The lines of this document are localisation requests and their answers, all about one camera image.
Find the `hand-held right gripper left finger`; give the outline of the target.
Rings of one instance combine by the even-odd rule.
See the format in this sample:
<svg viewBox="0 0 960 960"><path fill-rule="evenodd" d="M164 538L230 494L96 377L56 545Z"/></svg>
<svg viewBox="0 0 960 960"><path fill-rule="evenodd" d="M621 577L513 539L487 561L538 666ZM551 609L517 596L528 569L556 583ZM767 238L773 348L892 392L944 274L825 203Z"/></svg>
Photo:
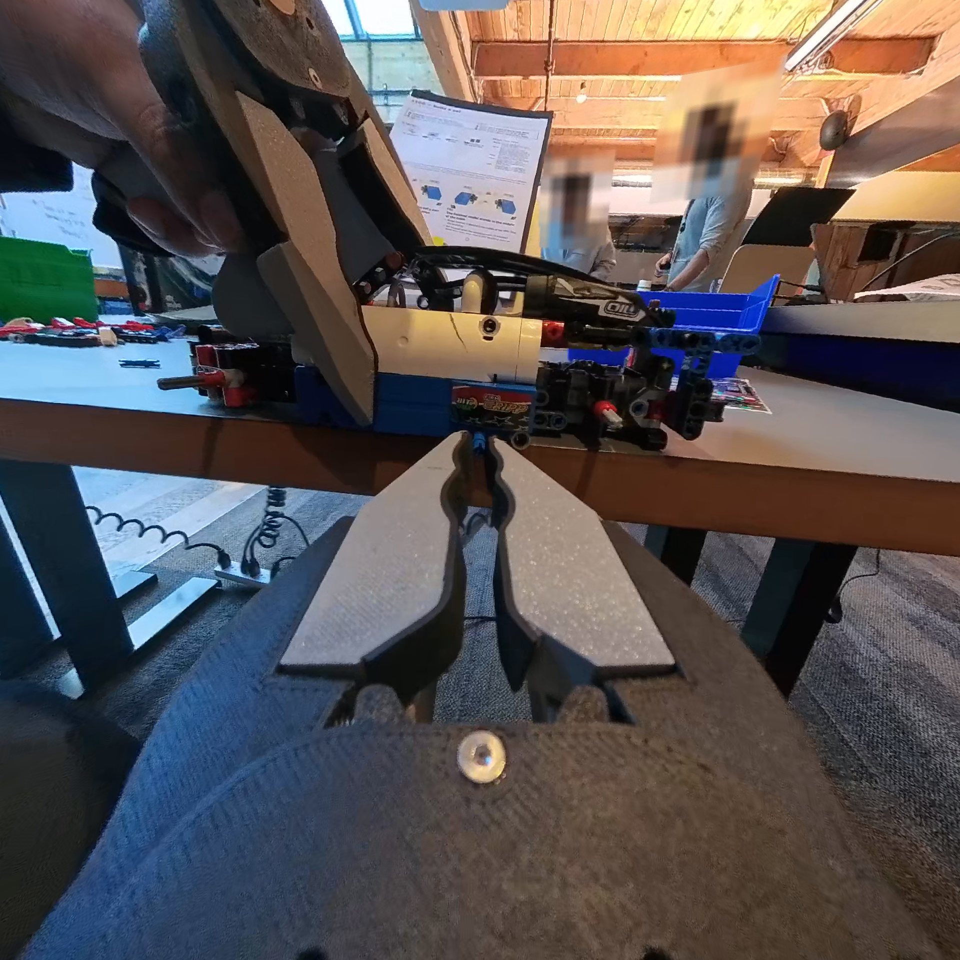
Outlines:
<svg viewBox="0 0 960 960"><path fill-rule="evenodd" d="M467 433L445 438L350 524L279 661L292 675L415 698L459 656Z"/></svg>

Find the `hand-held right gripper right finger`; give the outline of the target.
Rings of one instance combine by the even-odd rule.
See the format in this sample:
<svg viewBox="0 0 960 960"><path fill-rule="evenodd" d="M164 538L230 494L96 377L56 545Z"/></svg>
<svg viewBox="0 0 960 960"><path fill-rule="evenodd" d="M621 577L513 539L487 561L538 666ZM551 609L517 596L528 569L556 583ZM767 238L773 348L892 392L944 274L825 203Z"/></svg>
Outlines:
<svg viewBox="0 0 960 960"><path fill-rule="evenodd" d="M501 439L489 443L493 591L512 690L662 676L676 659L595 510Z"/></svg>

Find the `brown cardboard panel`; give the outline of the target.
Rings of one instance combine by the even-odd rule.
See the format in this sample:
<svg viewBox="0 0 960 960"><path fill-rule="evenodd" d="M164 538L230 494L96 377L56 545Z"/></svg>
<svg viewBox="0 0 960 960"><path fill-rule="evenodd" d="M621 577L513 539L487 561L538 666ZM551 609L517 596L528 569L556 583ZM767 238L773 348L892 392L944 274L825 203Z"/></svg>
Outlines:
<svg viewBox="0 0 960 960"><path fill-rule="evenodd" d="M777 276L779 282L774 296L790 299L804 291L814 260L812 246L739 246L726 267L718 291L748 294Z"/></svg>

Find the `white paper sheet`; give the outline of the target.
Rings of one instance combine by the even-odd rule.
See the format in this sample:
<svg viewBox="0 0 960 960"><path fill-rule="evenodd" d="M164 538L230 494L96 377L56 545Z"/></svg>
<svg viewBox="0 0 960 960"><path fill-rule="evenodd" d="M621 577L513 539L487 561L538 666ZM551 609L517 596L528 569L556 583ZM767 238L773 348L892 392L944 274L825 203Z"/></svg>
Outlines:
<svg viewBox="0 0 960 960"><path fill-rule="evenodd" d="M944 273L878 291L854 295L856 303L958 303L959 273Z"/></svg>

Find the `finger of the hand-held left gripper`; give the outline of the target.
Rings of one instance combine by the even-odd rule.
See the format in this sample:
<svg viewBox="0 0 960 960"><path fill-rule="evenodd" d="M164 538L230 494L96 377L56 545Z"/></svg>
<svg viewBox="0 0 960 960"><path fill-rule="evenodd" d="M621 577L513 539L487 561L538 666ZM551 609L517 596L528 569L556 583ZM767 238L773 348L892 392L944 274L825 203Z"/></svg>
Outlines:
<svg viewBox="0 0 960 960"><path fill-rule="evenodd" d="M315 165L267 106L237 92L284 235L257 269L327 386L357 426L375 414L377 360L337 249L330 207Z"/></svg>
<svg viewBox="0 0 960 960"><path fill-rule="evenodd" d="M311 161L318 175L347 280L366 279L392 256L409 258L433 240L376 111L349 101L311 100Z"/></svg>

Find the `green storage bin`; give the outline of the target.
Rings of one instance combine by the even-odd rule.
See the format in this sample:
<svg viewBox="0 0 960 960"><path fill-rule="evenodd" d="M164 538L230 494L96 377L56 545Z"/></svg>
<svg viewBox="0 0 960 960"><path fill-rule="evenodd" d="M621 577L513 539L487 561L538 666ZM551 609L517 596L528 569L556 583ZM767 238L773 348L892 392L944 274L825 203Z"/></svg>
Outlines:
<svg viewBox="0 0 960 960"><path fill-rule="evenodd" d="M99 318L90 254L67 246L1 238L1 322Z"/></svg>

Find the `person's left hand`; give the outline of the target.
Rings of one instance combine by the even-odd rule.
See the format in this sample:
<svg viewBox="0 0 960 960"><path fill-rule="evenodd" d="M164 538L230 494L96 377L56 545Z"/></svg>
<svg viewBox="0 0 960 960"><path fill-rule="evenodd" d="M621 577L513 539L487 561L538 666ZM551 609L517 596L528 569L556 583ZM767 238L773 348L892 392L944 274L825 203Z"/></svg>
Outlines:
<svg viewBox="0 0 960 960"><path fill-rule="evenodd" d="M237 253L234 209L152 83L141 24L138 2L3 1L2 107L23 138L90 169L126 144L163 192L123 188L126 213L165 251Z"/></svg>

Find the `printed instruction sheet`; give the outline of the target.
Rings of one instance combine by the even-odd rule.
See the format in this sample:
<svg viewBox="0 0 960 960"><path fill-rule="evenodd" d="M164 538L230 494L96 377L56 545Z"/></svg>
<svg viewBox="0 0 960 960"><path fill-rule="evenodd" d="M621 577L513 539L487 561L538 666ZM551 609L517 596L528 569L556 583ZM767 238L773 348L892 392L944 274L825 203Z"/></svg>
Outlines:
<svg viewBox="0 0 960 960"><path fill-rule="evenodd" d="M413 90L392 122L391 144L427 226L427 244L522 254L553 121Z"/></svg>

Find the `toy brick car model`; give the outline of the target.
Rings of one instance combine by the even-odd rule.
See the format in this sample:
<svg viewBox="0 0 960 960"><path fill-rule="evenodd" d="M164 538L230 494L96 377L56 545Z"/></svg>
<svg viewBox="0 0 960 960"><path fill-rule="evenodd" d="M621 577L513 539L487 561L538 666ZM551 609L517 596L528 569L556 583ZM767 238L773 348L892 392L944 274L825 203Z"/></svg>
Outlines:
<svg viewBox="0 0 960 960"><path fill-rule="evenodd" d="M596 449L604 440L662 451L667 434L697 440L694 388L713 392L714 352L754 354L757 335L675 328L676 313L640 292L519 254L427 247L410 264L419 291L405 300L395 275L384 304L363 307L376 360L374 415L359 426L318 367L295 356L293 338L240 338L206 329L191 346L189 376L157 381L194 389L225 409L288 403L306 424L442 438L457 430L497 436L523 450L535 437L569 435ZM627 349L623 366L561 359L567 349ZM657 354L677 350L681 360ZM666 411L674 378L680 409Z"/></svg>

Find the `pile of toy bricks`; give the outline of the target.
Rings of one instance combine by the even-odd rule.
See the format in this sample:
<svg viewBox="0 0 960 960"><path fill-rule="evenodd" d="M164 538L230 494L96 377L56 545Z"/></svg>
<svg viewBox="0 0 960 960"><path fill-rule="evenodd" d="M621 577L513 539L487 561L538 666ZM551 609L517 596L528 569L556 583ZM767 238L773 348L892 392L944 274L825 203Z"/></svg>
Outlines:
<svg viewBox="0 0 960 960"><path fill-rule="evenodd" d="M89 321L83 318L51 318L39 322L31 318L14 318L1 326L3 343L89 349L122 345L151 346L186 337L186 326L160 325L127 318L121 322Z"/></svg>

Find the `ceiling tube lamp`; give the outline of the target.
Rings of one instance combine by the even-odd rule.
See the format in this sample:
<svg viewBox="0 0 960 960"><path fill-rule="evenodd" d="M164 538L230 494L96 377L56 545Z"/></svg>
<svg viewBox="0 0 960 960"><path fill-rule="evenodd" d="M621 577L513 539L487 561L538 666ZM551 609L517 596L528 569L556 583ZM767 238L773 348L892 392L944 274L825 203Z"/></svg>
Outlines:
<svg viewBox="0 0 960 960"><path fill-rule="evenodd" d="M784 73L793 74L816 63L882 3L882 1L842 1L834 3L830 12L806 33L786 55Z"/></svg>

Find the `holographic sticker sheet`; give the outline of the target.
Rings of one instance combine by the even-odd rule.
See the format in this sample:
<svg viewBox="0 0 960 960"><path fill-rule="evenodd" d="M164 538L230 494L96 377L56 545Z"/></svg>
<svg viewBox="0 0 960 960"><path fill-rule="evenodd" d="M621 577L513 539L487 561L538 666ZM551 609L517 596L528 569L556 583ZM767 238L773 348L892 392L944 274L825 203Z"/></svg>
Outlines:
<svg viewBox="0 0 960 960"><path fill-rule="evenodd" d="M683 387L690 387L701 380L703 376L690 376L683 384L675 377L667 394L665 410L668 413L681 409ZM728 411L753 412L771 415L772 410L760 397L751 382L746 378L727 377L710 380L712 393L710 399L705 399L704 387L694 388L694 398L690 401L693 412L689 414L694 419L708 423L718 423Z"/></svg>

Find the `blue storage bin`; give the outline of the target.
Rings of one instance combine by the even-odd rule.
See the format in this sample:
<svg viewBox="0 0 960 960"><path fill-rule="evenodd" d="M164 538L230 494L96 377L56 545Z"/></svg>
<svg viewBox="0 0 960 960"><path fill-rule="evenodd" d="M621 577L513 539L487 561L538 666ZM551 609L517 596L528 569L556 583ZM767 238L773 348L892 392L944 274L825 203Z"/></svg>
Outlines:
<svg viewBox="0 0 960 960"><path fill-rule="evenodd" d="M766 312L771 305L777 291L781 276L778 273L746 294L731 293L696 293L664 291L639 291L644 302L651 298L659 300L660 305L672 309L676 313L675 329L697 330L716 334L721 338L728 334L753 335L759 334ZM672 358L679 370L682 354L677 349L660 349L654 351L659 355ZM626 362L628 350L626 347L619 350L599 348L573 349L568 348L560 352L560 359L567 361L590 361L606 366L622 367ZM714 351L706 375L712 379L734 378L737 374L742 351L722 352Z"/></svg>

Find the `black folding panel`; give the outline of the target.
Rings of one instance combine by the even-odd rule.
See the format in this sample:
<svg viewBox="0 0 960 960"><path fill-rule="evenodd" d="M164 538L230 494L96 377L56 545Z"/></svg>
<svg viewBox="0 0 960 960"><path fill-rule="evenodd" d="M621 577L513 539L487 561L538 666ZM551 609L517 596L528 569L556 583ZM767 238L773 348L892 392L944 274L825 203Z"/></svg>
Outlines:
<svg viewBox="0 0 960 960"><path fill-rule="evenodd" d="M754 219L742 245L808 247L814 228L831 222L855 192L854 188L780 188Z"/></svg>

